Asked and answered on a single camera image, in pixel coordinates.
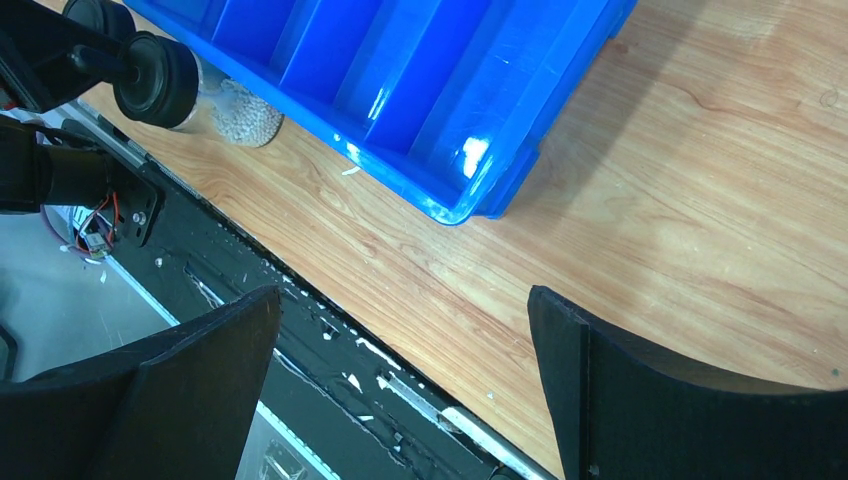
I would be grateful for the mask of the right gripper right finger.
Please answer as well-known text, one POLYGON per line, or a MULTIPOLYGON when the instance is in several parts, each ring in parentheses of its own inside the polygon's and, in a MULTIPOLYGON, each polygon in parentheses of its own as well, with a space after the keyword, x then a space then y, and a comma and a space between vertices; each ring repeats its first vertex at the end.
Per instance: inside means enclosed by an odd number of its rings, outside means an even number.
POLYGON ((847 394, 682 355, 545 286, 527 312, 569 479, 843 479, 847 394))

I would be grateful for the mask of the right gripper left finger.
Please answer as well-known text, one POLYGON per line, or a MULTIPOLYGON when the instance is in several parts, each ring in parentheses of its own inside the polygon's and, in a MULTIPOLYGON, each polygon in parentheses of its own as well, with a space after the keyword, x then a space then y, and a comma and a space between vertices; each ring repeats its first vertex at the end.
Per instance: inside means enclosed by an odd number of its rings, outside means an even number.
POLYGON ((282 317, 262 286, 193 320, 1 385, 5 479, 232 479, 282 317))

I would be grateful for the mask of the black cap spice shaker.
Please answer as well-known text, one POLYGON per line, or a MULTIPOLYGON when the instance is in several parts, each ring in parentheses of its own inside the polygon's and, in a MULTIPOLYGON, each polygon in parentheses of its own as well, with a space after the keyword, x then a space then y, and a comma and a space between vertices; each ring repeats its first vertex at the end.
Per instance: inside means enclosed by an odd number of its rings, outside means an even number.
POLYGON ((283 123, 275 107, 188 46, 148 31, 116 54, 76 46, 70 60, 109 83, 120 112, 136 122, 251 148, 267 145, 283 123))
POLYGON ((123 4, 110 0, 69 0, 62 15, 118 42, 136 33, 132 13, 123 4))

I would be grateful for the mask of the blue plastic divided bin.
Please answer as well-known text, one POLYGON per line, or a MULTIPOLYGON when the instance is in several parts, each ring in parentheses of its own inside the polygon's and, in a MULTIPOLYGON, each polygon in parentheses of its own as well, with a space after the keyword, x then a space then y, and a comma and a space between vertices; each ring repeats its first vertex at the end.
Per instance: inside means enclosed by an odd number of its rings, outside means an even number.
POLYGON ((501 217, 631 0, 134 1, 443 225, 501 217))

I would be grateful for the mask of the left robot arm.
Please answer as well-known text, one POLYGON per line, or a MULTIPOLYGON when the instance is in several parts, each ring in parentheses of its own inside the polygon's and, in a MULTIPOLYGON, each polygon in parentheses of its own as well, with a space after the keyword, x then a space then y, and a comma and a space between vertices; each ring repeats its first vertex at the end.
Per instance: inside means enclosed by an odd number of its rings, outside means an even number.
MULTIPOLYGON (((136 31, 115 1, 69 1, 57 12, 36 1, 1 4, 1 111, 45 114, 118 72, 122 41, 136 31)), ((1 211, 105 207, 119 239, 146 243, 159 191, 95 137, 1 118, 1 211)))

